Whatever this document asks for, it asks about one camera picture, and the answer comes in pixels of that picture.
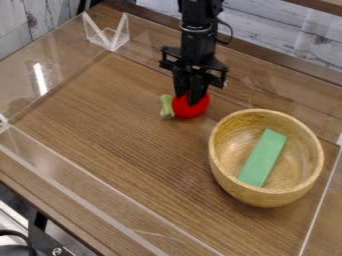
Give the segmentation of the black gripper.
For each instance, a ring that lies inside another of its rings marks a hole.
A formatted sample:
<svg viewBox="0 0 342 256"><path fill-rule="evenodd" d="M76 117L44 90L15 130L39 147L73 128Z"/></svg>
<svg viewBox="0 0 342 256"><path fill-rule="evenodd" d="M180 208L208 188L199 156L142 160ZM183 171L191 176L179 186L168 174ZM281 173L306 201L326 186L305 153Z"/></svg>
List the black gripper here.
<svg viewBox="0 0 342 256"><path fill-rule="evenodd" d="M172 73L175 95L182 97L190 90L191 105L204 97L208 85L218 88L227 86L228 67L215 57L202 64L195 64L180 56L180 49L176 47L163 46L160 52L159 66Z"/></svg>

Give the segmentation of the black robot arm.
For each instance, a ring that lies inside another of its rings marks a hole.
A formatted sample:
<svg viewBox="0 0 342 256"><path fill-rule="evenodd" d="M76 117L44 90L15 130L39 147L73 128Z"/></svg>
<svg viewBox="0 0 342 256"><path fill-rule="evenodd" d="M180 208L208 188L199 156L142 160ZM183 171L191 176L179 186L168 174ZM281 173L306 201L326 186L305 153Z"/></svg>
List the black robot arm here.
<svg viewBox="0 0 342 256"><path fill-rule="evenodd" d="M178 0L182 13L180 47L163 46L159 66L172 72L176 97L187 96L190 105L204 98L210 85L223 88L228 67L215 57L218 24L224 0Z"/></svg>

